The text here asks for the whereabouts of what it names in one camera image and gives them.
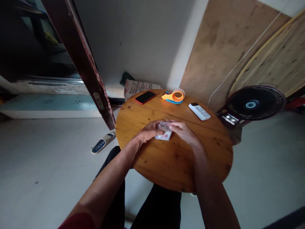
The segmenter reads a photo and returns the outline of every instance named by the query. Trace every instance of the dark pants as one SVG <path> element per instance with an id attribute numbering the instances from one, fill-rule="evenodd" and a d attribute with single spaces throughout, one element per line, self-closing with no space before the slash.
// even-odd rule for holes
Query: dark pants
<path id="1" fill-rule="evenodd" d="M 99 173 L 121 151 L 119 146 L 114 147 Z M 146 201 L 142 205 L 131 229 L 143 228 L 180 228 L 181 192 L 170 191 L 154 184 Z M 125 181 L 118 190 L 108 212 L 105 215 L 101 228 L 121 227 L 125 222 Z"/>

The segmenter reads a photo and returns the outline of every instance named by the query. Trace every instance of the red phone case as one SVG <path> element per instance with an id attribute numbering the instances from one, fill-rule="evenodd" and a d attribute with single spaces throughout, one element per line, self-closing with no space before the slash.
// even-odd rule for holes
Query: red phone case
<path id="1" fill-rule="evenodd" d="M 152 98 L 154 98 L 157 94 L 154 94 L 154 96 L 150 97 L 148 100 L 146 100 L 144 103 L 148 102 L 149 100 L 151 100 Z M 140 101 L 137 100 L 137 98 L 134 99 L 135 101 L 137 101 L 139 104 L 143 105 L 144 103 L 141 103 Z"/>

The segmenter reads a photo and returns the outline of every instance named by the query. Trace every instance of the white floor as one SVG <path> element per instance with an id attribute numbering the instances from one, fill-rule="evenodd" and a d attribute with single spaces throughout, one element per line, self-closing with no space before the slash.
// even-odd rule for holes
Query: white floor
<path id="1" fill-rule="evenodd" d="M 305 205 L 305 119 L 293 113 L 253 122 L 234 147 L 224 186 L 242 228 L 263 228 Z M 0 123 L 0 228 L 57 228 L 91 184 L 109 151 L 101 118 Z M 126 177 L 126 211 L 136 215 L 152 183 Z M 181 228 L 204 228 L 196 197 L 183 194 Z"/>

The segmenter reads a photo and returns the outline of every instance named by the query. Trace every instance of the round wooden table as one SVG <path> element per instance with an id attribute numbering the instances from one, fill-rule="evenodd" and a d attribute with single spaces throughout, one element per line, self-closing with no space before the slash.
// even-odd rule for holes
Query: round wooden table
<path id="1" fill-rule="evenodd" d="M 151 90 L 157 94 L 147 103 L 140 105 L 135 98 L 140 92 L 129 98 L 121 107 L 116 134 L 120 148 L 126 144 L 150 121 L 175 119 L 185 121 L 205 146 L 207 154 L 221 181 L 228 176 L 233 149 L 230 137 L 217 116 L 205 105 L 186 95 L 183 103 L 173 104 L 161 98 L 166 90 Z M 188 107 L 198 103 L 211 116 L 201 121 Z M 194 182 L 194 157 L 191 147 L 176 133 L 169 141 L 151 139 L 139 149 L 134 169 L 151 182 L 164 188 L 180 192 L 196 192 Z"/>

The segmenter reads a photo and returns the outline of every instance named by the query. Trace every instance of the door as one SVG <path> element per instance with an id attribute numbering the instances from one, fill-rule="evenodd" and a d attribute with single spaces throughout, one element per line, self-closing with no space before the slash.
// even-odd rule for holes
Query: door
<path id="1" fill-rule="evenodd" d="M 62 43 L 110 130 L 115 119 L 77 9 L 72 0 L 42 0 Z"/>

